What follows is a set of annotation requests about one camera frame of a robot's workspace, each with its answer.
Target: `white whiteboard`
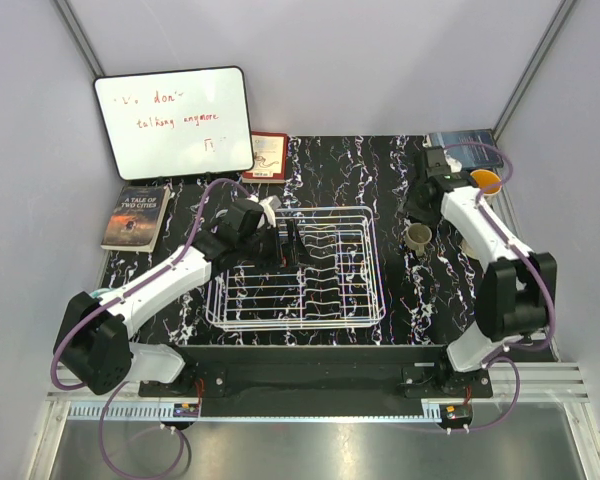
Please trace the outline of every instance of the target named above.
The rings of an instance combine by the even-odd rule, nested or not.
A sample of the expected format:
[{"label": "white whiteboard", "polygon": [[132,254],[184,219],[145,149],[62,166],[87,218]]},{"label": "white whiteboard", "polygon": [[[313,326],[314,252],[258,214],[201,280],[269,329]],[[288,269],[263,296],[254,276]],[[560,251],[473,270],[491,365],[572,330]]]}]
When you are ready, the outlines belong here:
[{"label": "white whiteboard", "polygon": [[125,180],[253,167],[238,67],[107,77],[94,85]]}]

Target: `book cover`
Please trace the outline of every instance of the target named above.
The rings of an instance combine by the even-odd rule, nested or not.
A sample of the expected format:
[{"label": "book cover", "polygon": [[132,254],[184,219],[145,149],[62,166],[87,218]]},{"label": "book cover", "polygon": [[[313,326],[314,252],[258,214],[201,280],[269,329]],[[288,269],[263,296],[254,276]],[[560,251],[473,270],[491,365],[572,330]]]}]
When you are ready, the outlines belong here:
[{"label": "book cover", "polygon": [[124,187],[109,219],[102,248],[152,252],[170,193],[168,187]]},{"label": "book cover", "polygon": [[[466,142],[480,142],[493,147],[496,146],[490,130],[430,133],[427,135],[427,139],[429,145],[432,147],[444,147],[446,145]],[[447,152],[447,155],[460,162],[463,170],[500,168],[504,165],[500,155],[475,145],[453,148]]]},{"label": "book cover", "polygon": [[289,137],[284,133],[251,134],[254,168],[242,174],[245,183],[284,183]]}]

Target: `marble pattern surface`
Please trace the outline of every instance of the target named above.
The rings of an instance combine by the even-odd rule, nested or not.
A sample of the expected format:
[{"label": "marble pattern surface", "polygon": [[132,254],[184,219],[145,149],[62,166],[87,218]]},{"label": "marble pattern surface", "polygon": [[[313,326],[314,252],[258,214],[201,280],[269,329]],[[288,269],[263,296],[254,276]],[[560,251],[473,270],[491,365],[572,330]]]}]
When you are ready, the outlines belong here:
[{"label": "marble pattern surface", "polygon": [[[205,320],[206,288],[197,288],[159,312],[140,330],[147,343],[180,345],[405,345],[446,343],[473,320],[477,262],[460,250],[460,235],[441,222],[425,255],[405,251],[409,222],[396,215],[415,175],[413,155],[423,137],[291,137],[285,185],[247,185],[260,198],[278,195],[286,207],[367,205],[375,215],[385,318],[366,329],[226,333]],[[153,254],[112,252],[102,281],[117,288],[169,256],[184,243],[206,180],[164,179],[171,201]],[[210,219],[236,192],[222,187],[205,206]]]}]

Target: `red book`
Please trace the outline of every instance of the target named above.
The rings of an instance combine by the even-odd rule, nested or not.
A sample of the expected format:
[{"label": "red book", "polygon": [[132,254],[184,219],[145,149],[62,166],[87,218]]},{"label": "red book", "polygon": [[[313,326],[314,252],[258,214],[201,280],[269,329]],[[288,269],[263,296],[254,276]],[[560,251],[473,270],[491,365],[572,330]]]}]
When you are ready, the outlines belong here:
[{"label": "red book", "polygon": [[287,144],[284,133],[251,132],[253,169],[242,174],[244,183],[284,183],[287,166]]}]

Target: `whiteboard frame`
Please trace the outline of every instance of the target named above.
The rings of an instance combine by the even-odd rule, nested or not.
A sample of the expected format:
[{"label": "whiteboard frame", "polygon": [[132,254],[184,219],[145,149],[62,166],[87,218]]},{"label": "whiteboard frame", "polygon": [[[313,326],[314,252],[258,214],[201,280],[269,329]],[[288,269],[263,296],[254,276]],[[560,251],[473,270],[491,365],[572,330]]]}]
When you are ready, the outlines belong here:
[{"label": "whiteboard frame", "polygon": [[159,177],[143,177],[143,178],[124,178],[120,174],[120,168],[118,167],[118,160],[116,159],[116,154],[115,154],[115,151],[113,150],[113,143],[111,142],[111,135],[109,134],[109,129],[107,128],[107,122],[104,118],[104,112],[102,111],[102,105],[100,104],[100,100],[98,98],[98,91],[96,90],[96,83],[99,80],[106,80],[109,78],[144,77],[147,75],[160,75],[160,74],[165,74],[165,73],[200,72],[200,71],[206,71],[206,70],[224,70],[227,68],[236,68],[242,75],[242,87],[244,89],[244,102],[245,102],[245,108],[247,109],[247,128],[249,129],[249,148],[251,149],[251,166],[244,170],[208,171],[208,172],[204,172],[204,173],[192,173],[189,175],[180,175],[180,176],[182,176],[182,177],[200,177],[200,176],[209,176],[209,175],[217,175],[217,174],[224,174],[224,173],[243,173],[243,172],[248,172],[249,170],[253,169],[253,167],[255,166],[255,159],[253,158],[253,142],[251,141],[252,131],[251,131],[251,116],[249,115],[249,100],[247,98],[247,81],[246,81],[246,77],[244,75],[244,70],[242,70],[242,68],[240,68],[239,66],[223,65],[223,66],[219,66],[219,67],[186,68],[186,69],[182,69],[182,70],[163,70],[163,71],[158,71],[158,72],[130,73],[130,74],[122,74],[122,75],[106,75],[104,77],[98,77],[93,80],[93,83],[92,83],[93,93],[96,96],[96,103],[98,104],[98,111],[100,112],[100,118],[102,118],[102,123],[103,123],[104,129],[107,132],[107,140],[109,143],[109,150],[111,151],[111,156],[113,157],[113,161],[115,163],[116,171],[118,172],[118,176],[121,179],[123,179],[125,181],[139,181],[139,180],[152,180],[155,178],[163,178],[163,177],[159,176]]}]

